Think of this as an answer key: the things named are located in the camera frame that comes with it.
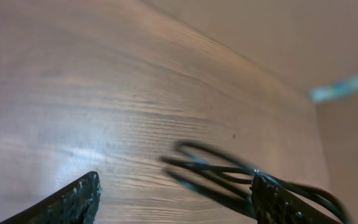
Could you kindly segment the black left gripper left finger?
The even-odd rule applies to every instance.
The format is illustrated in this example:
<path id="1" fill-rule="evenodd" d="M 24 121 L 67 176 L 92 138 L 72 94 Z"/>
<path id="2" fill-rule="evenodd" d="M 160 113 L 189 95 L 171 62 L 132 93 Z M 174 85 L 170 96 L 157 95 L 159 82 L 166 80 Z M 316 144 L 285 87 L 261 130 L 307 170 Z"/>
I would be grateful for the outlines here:
<path id="1" fill-rule="evenodd" d="M 0 224 L 93 224 L 100 198 L 99 175 L 90 171 Z"/>

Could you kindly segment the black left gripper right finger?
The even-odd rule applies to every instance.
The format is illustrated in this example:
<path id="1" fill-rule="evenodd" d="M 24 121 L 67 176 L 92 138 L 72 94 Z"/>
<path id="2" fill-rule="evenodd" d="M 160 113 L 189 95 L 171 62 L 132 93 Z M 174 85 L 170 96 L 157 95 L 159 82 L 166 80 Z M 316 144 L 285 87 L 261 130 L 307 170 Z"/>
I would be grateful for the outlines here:
<path id="1" fill-rule="evenodd" d="M 253 173 L 250 189 L 258 223 L 341 222 L 341 205 L 325 190 L 285 182 L 260 171 Z"/>

